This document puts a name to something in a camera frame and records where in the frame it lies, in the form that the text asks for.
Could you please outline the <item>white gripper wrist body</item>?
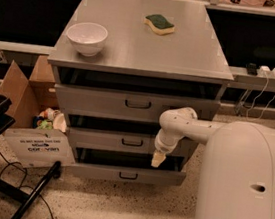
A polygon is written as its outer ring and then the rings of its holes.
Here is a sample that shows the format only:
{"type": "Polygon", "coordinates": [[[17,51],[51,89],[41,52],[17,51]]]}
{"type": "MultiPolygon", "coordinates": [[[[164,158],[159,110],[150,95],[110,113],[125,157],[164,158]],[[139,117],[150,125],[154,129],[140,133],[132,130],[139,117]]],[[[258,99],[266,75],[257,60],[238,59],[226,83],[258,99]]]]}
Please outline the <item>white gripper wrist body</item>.
{"type": "Polygon", "coordinates": [[[161,153],[170,154],[176,148],[178,140],[164,133],[158,133],[155,137],[154,145],[161,153]]]}

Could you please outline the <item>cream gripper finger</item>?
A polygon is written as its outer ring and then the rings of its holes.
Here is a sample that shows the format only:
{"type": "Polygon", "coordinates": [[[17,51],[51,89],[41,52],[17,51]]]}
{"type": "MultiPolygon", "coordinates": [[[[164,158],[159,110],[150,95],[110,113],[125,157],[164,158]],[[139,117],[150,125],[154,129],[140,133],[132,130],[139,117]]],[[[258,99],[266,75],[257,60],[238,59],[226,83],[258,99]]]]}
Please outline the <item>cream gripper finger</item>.
{"type": "Polygon", "coordinates": [[[151,166],[158,168],[163,163],[163,161],[165,161],[165,157],[165,153],[161,153],[158,150],[155,150],[154,155],[152,156],[151,166]]]}

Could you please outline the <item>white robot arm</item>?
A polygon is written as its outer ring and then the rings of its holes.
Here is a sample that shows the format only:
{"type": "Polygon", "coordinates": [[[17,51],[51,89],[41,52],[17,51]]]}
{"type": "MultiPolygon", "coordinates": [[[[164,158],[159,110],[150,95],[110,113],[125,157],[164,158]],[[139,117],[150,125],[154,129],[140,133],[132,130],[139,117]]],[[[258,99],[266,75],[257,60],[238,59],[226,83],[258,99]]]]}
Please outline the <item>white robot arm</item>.
{"type": "Polygon", "coordinates": [[[153,165],[185,137],[202,143],[195,219],[275,219],[275,130],[198,119],[190,107],[159,118],[153,165]]]}

